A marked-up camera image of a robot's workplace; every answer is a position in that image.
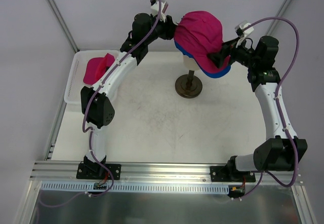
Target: black connector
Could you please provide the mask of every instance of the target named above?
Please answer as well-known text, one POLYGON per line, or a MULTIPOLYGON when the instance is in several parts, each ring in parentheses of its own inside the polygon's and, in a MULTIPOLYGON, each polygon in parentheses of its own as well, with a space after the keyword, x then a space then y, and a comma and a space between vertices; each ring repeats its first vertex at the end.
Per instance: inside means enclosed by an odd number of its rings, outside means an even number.
POLYGON ((154 5, 156 3, 156 0, 152 0, 151 1, 151 6, 154 5))
POLYGON ((104 183, 103 185, 99 185, 98 182, 96 182, 94 185, 93 185, 93 189, 94 190, 106 190, 107 189, 107 183, 104 183))
POLYGON ((236 29, 236 34, 241 37, 244 33, 241 28, 236 29))
POLYGON ((229 187, 229 193, 228 193, 228 197, 230 198, 240 198, 242 196, 245 195, 245 188, 238 188, 238 187, 235 187, 235 186, 231 186, 229 187))

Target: cap brim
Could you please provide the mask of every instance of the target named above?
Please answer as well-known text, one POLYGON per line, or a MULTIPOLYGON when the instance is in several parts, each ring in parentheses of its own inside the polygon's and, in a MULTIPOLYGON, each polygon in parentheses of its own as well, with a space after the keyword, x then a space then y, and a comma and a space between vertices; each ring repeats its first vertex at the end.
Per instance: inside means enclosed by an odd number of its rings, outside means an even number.
POLYGON ((216 65, 213 64, 213 62, 207 58, 206 56, 194 56, 194 59, 200 69, 211 78, 220 78, 226 75, 230 69, 231 66, 228 65, 229 57, 225 58, 224 65, 221 68, 217 68, 216 65))

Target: metal profile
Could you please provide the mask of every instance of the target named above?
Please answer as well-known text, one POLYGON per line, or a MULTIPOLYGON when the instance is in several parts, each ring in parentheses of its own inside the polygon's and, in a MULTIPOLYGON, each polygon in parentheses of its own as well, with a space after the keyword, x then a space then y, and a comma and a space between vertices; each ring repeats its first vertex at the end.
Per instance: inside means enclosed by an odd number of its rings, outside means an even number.
MULTIPOLYGON (((75 178, 79 162, 75 161, 37 161, 31 173, 31 180, 80 181, 75 178)), ((225 164, 172 164, 172 163, 115 163, 121 164, 120 182, 132 183, 185 183, 211 184, 210 166, 225 164)), ((278 172, 276 176, 289 182, 292 172, 278 172)), ((215 184, 240 184, 232 182, 216 182, 215 184)), ((277 185, 268 174, 264 174, 262 185, 277 185)), ((298 175, 296 185, 302 185, 298 175)))
POLYGON ((64 96, 62 96, 61 103, 60 103, 58 111, 56 113, 52 131, 50 133, 50 137, 48 140, 48 148, 47 148, 45 158, 44 158, 45 161, 50 160, 52 158, 56 139, 57 139, 57 136, 59 134, 60 127, 62 124, 65 108, 66 108, 66 102, 64 101, 64 96))
POLYGON ((56 5, 55 1, 54 0, 46 0, 46 1, 50 5, 50 8, 54 13, 55 18, 59 22, 59 24, 60 24, 60 26, 61 26, 61 28, 62 28, 62 30, 63 30, 66 38, 67 38, 67 40, 69 41, 73 51, 75 53, 77 53, 79 51, 79 48, 77 47, 77 45, 76 45, 76 43, 75 43, 75 41, 74 41, 74 39, 73 39, 73 37, 71 35, 71 32, 69 31, 69 29, 68 29, 68 27, 67 27, 62 15, 61 15, 60 11, 59 11, 59 9, 57 8, 57 5, 56 5))
MULTIPOLYGON (((288 7, 290 6, 290 4, 292 3, 293 0, 284 0, 283 4, 281 5, 281 7, 279 8, 277 14, 275 16, 277 17, 282 17, 285 15, 288 7)), ((273 35, 273 33, 275 32, 276 28, 278 27, 278 23, 279 20, 273 20, 266 32, 266 35, 273 35)))
POLYGON ((35 214, 34 208, 37 201, 39 188, 41 187, 41 181, 30 181, 26 198, 21 203, 15 223, 26 224, 30 223, 33 214, 35 214))
POLYGON ((292 186, 296 206, 302 224, 317 224, 315 215, 309 204, 305 186, 292 186))

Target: blue cap underside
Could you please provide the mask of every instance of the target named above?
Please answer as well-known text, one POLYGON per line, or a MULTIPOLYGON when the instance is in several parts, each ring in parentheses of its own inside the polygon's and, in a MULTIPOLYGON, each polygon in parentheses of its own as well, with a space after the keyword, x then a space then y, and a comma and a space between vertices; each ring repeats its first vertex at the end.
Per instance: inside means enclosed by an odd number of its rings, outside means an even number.
MULTIPOLYGON (((176 41, 174 41, 174 44, 176 45, 176 48, 177 49, 179 49, 180 50, 180 52, 182 52, 182 54, 183 55, 186 55, 186 56, 188 56, 189 58, 193 58, 194 59, 194 57, 190 54, 190 53, 188 53, 186 50, 184 50, 176 41)), ((216 79, 216 78, 221 78, 221 77, 223 77, 224 75, 226 75, 229 71, 230 71, 230 69, 231 69, 231 66, 229 65, 229 66, 227 66, 226 68, 224 68, 222 71, 220 71, 220 72, 218 72, 218 73, 208 73, 208 72, 206 72, 205 70, 203 70, 202 69, 202 67, 198 64, 198 66, 199 66, 199 68, 205 73, 205 75, 207 75, 208 77, 210 77, 210 78, 214 78, 214 79, 216 79)))

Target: pink cap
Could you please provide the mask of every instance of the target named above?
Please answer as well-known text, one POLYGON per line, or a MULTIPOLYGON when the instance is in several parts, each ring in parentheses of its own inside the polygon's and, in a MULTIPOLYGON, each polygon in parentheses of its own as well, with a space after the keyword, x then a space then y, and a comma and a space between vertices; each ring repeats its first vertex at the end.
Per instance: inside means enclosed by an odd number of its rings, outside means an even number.
POLYGON ((206 11, 189 12, 182 17, 174 34, 174 41, 191 54, 204 72, 219 73, 224 70, 229 58, 221 68, 207 57, 209 53, 218 53, 223 43, 221 22, 206 11))
POLYGON ((104 58, 92 58, 87 64, 87 69, 83 82, 93 85, 106 73, 107 69, 115 62, 114 56, 107 53, 104 58))

